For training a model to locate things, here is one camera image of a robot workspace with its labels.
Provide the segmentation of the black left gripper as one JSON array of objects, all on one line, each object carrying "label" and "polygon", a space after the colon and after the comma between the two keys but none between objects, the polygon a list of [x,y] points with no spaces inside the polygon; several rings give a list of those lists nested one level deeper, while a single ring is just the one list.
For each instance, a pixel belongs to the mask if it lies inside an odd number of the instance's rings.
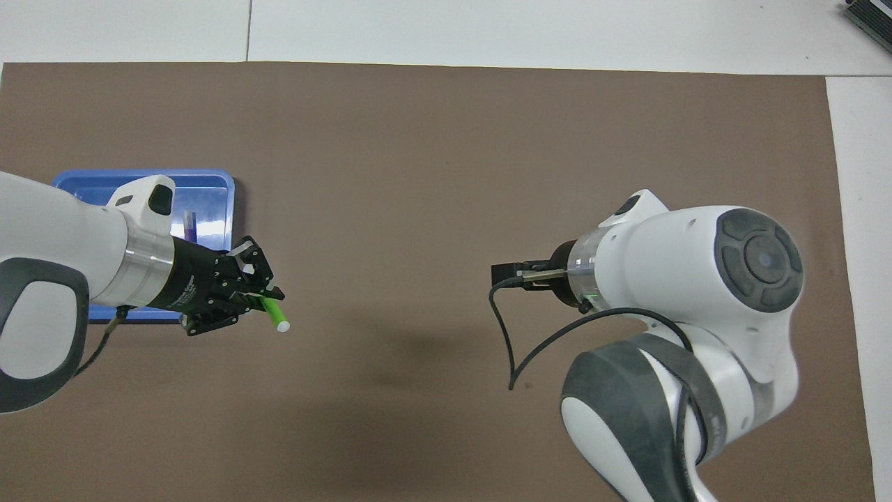
[{"label": "black left gripper", "polygon": [[[284,300],[265,252],[252,237],[243,237],[230,255],[172,238],[174,260],[158,295],[147,306],[185,314],[185,333],[197,336],[236,324],[241,315],[265,312],[264,298]],[[233,296],[224,283],[240,276],[245,292],[259,296]]]}]

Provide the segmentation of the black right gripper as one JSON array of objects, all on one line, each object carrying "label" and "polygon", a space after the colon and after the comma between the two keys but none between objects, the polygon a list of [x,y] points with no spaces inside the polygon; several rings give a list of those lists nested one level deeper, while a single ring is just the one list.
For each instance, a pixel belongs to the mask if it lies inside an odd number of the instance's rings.
[{"label": "black right gripper", "polygon": [[[571,290],[567,276],[567,266],[571,249],[576,241],[566,241],[555,248],[551,255],[551,267],[548,260],[510,261],[509,263],[491,266],[491,285],[513,277],[521,277],[520,282],[509,284],[509,287],[551,288],[555,297],[565,305],[579,307],[580,301]],[[558,277],[558,270],[563,273]]]}]

